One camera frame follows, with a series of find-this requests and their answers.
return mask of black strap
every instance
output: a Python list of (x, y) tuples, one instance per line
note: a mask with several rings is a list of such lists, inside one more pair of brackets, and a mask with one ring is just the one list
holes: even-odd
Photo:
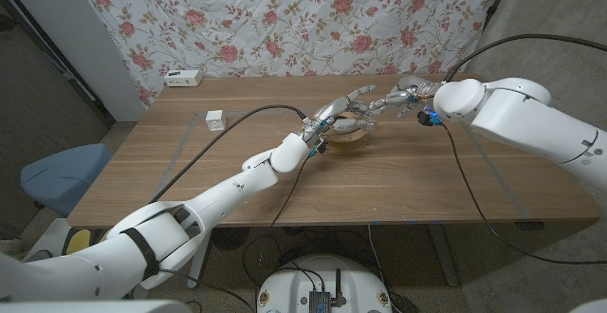
[(145, 237), (143, 237), (143, 235), (135, 228), (127, 229), (121, 233), (125, 233), (127, 236), (131, 237), (133, 242), (135, 242), (135, 244), (138, 246), (139, 250), (143, 254), (145, 262), (148, 264), (148, 267), (145, 268), (145, 272), (143, 272), (143, 280), (146, 280), (150, 276), (158, 274), (160, 272), (160, 265), (156, 260), (156, 255), (154, 254), (154, 251), (148, 244), (148, 241), (145, 240)]

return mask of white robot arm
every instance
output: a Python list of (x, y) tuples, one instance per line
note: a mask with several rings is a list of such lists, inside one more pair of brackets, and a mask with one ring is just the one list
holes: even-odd
[(419, 115), (424, 124), (438, 124), (435, 115), (464, 122), (486, 138), (546, 157), (607, 193), (607, 133), (548, 106), (550, 100), (543, 86), (520, 78), (431, 83), (405, 77), (369, 109), (406, 104), (403, 116), (425, 104)]
[[(251, 157), (243, 172), (181, 202), (158, 201), (129, 214), (108, 232), (107, 239), (81, 251), (42, 261), (21, 263), (0, 254), (0, 300), (73, 301), (119, 299), (141, 284), (153, 288), (169, 277), (160, 269), (183, 267), (224, 217), (249, 196), (278, 181), (276, 172), (291, 172), (316, 151), (322, 152), (322, 133), (344, 111), (366, 111), (358, 95), (363, 86), (305, 119), (298, 134), (291, 133), (272, 150)], [(190, 236), (186, 230), (197, 227)]]

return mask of white power outlet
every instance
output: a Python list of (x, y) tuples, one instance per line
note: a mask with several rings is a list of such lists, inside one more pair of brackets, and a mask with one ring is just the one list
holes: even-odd
[(201, 70), (169, 70), (164, 82), (169, 86), (197, 86), (202, 81)]

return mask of white cable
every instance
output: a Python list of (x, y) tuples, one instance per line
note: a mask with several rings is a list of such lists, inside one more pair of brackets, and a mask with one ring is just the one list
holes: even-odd
[[(381, 264), (379, 263), (379, 258), (377, 257), (376, 248), (373, 246), (373, 239), (371, 238), (371, 225), (370, 224), (367, 225), (367, 231), (369, 232), (369, 244), (371, 245), (371, 250), (373, 251), (373, 254), (376, 257), (377, 267), (379, 268), (379, 275), (381, 276), (381, 282), (383, 283), (383, 285), (386, 285), (386, 283), (383, 281), (383, 269), (381, 269)], [(400, 311), (400, 309), (398, 309), (392, 303), (392, 300), (390, 301), (390, 304), (392, 305), (392, 308), (396, 311), (396, 313), (402, 313)]]
[(369, 231), (369, 244), (371, 244), (371, 250), (373, 254), (376, 256), (377, 267), (379, 268), (379, 275), (381, 276), (381, 282), (386, 285), (383, 281), (383, 269), (381, 269), (381, 265), (379, 264), (379, 258), (377, 257), (376, 248), (373, 246), (373, 239), (371, 238), (371, 225), (367, 225), (367, 231)]

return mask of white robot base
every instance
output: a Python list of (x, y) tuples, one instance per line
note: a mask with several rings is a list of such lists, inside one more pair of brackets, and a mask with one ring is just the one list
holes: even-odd
[[(256, 302), (258, 312), (392, 312), (386, 286), (374, 273), (352, 260), (337, 255), (308, 255), (281, 269), (262, 285)], [(312, 285), (304, 273), (306, 270), (322, 277), (324, 290), (319, 276), (307, 272)]]

